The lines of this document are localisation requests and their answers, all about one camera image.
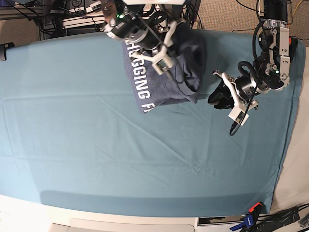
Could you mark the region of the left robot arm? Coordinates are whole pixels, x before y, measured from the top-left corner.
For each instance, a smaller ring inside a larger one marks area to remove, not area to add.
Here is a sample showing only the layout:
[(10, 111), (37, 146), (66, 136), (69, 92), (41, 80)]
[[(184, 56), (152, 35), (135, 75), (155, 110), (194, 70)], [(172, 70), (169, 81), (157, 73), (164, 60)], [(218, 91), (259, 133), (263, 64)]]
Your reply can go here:
[(280, 91), (290, 83), (291, 38), (289, 35), (288, 2), (265, 0), (263, 11), (256, 6), (259, 20), (254, 29), (253, 63), (238, 63), (240, 76), (233, 78), (214, 71), (221, 78), (208, 104), (216, 109), (239, 109), (241, 112), (257, 109), (255, 96), (269, 91)]

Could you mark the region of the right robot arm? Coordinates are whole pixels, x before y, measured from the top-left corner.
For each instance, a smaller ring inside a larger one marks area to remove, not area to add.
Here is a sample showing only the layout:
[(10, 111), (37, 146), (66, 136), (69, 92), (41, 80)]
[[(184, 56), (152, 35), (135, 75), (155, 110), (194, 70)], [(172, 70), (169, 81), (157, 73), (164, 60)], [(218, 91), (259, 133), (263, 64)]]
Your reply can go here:
[(173, 66), (172, 36), (185, 20), (176, 18), (165, 8), (157, 11), (154, 4), (146, 12), (144, 7), (122, 0), (103, 0), (103, 31), (112, 39), (137, 47), (129, 54), (131, 61), (143, 60), (156, 67), (170, 68)]

